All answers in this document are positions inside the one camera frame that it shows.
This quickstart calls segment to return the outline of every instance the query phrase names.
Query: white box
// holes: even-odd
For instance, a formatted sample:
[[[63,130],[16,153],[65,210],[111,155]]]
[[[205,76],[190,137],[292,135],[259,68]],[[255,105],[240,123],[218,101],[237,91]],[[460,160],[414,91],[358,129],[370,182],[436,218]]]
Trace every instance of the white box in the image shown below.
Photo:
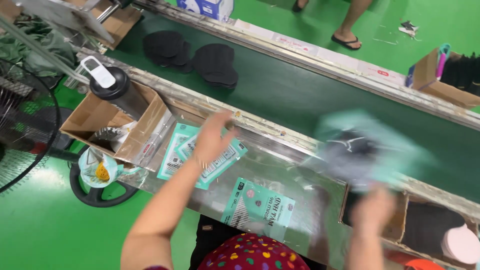
[[[232,14],[234,0],[177,0],[177,6],[226,22]]]

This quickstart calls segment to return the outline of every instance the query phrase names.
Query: green floor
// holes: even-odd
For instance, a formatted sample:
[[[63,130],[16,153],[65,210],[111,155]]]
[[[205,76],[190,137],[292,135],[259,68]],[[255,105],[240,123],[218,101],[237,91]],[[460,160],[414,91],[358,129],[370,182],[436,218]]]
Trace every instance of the green floor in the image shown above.
[[[480,23],[476,16],[478,1],[452,4],[446,0],[374,0],[353,29],[363,42],[363,48],[356,52],[338,48],[329,41],[343,19],[348,2],[311,0],[300,15],[289,11],[293,2],[237,0],[232,17],[400,73],[443,42],[450,42],[456,52],[470,54],[480,41],[475,28]],[[397,30],[401,20],[411,20],[420,26],[417,38],[421,41],[411,40]],[[398,44],[374,39],[398,41]],[[70,108],[82,99],[67,89],[61,89],[58,97],[61,106]],[[72,194],[68,174],[66,162],[51,159],[13,192],[0,196],[2,270],[119,268],[124,236],[151,195],[139,192],[124,204],[109,209],[88,207]],[[113,185],[105,196],[119,192],[119,186]],[[172,241],[175,269],[188,268],[184,254],[193,250],[194,242],[187,239],[194,239],[197,220],[197,213],[186,210],[175,232]]]

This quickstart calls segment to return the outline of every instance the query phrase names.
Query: bracelet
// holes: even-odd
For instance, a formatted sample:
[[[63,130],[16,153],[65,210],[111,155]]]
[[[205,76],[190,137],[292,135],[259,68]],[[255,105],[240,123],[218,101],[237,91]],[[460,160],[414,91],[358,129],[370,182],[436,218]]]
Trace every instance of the bracelet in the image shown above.
[[[200,158],[197,157],[197,155],[195,155],[194,153],[192,153],[191,157],[193,158],[193,160],[198,164],[200,165],[200,167],[202,167],[202,169],[206,169],[208,167],[208,163],[204,162],[203,160],[201,160]]]

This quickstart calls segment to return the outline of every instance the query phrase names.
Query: open cardboard box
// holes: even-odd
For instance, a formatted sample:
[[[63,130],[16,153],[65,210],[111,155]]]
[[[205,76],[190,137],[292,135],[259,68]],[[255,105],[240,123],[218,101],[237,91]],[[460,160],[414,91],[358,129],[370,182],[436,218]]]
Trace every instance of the open cardboard box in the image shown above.
[[[88,139],[102,127],[121,127],[133,120],[108,101],[99,99],[91,92],[73,111],[60,128],[60,131],[93,146],[115,159],[137,165],[135,160],[137,160],[139,153],[144,150],[144,144],[158,123],[165,119],[164,116],[168,118],[168,116],[171,116],[171,113],[169,113],[167,106],[163,103],[158,93],[152,88],[133,81],[132,85],[143,96],[149,106],[116,153],[111,150],[108,143],[100,145],[89,142]]]
[[[407,86],[411,86],[420,92],[436,96],[465,109],[471,109],[480,105],[480,97],[437,81],[435,76],[437,55],[438,48],[431,51],[415,65],[410,67]],[[450,52],[449,58],[459,57],[461,57],[460,54]]]
[[[76,6],[83,6],[87,0],[64,0],[70,4]],[[103,13],[109,6],[112,5],[112,2],[109,0],[102,0],[95,8],[91,10],[92,15],[95,18],[98,18],[100,14]],[[102,26],[107,30],[107,32],[112,36],[115,42],[110,43],[106,40],[98,39],[103,45],[107,46],[109,49],[115,49],[115,47],[120,43],[120,41],[127,35],[128,31],[133,27],[133,25],[138,22],[142,13],[132,6],[128,6],[123,9],[118,9],[115,11],[106,21],[102,23]]]
[[[350,187],[348,186],[346,188],[346,192],[344,196],[342,211],[340,212],[340,220],[339,220],[340,223],[344,223],[343,222],[345,220],[344,215],[347,214],[344,210],[347,204],[347,197],[349,195],[349,192],[350,192]],[[382,238],[384,239],[384,242],[387,243],[387,248],[391,250],[397,250],[407,254],[411,254],[419,258],[428,259],[441,266],[442,265],[449,266],[459,270],[475,270],[476,264],[465,264],[443,255],[431,255],[431,254],[417,252],[401,243],[404,232],[405,232],[405,223],[406,223],[409,201],[419,202],[419,203],[431,203],[431,204],[438,205],[437,203],[430,202],[428,200],[425,200],[423,198],[417,197],[412,194],[408,194],[405,192],[398,193],[396,211],[393,217],[390,219],[389,223],[385,226],[385,229],[382,233]],[[478,235],[478,232],[479,232],[478,224],[476,224],[473,221],[473,219],[471,219],[470,217],[465,216],[463,214],[462,216],[465,219],[465,223],[467,224],[467,227],[471,231],[473,231],[475,235]]]

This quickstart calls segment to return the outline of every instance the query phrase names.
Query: mint green mask packaging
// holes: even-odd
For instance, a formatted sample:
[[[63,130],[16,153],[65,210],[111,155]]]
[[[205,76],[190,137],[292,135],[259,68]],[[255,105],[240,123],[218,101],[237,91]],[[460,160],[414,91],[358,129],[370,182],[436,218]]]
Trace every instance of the mint green mask packaging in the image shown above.
[[[172,138],[170,139],[167,151],[165,152],[165,157],[163,158],[162,166],[160,167],[157,178],[168,180],[174,173],[177,172],[185,160],[180,159],[174,149],[188,138],[197,134],[199,129],[200,128],[198,127],[177,123],[173,131]],[[204,185],[200,182],[197,182],[195,187],[205,190],[208,189],[208,185]]]
[[[195,149],[195,142],[197,140],[197,134],[188,138],[175,148],[176,153],[183,161],[193,153]],[[247,148],[237,139],[233,138],[228,145],[225,152],[223,152],[216,160],[208,165],[208,167],[200,175],[200,183],[202,185],[210,185],[219,175],[221,175],[226,169],[228,169],[233,163],[240,159],[246,152]]]
[[[220,221],[282,242],[294,207],[295,200],[239,177]]]

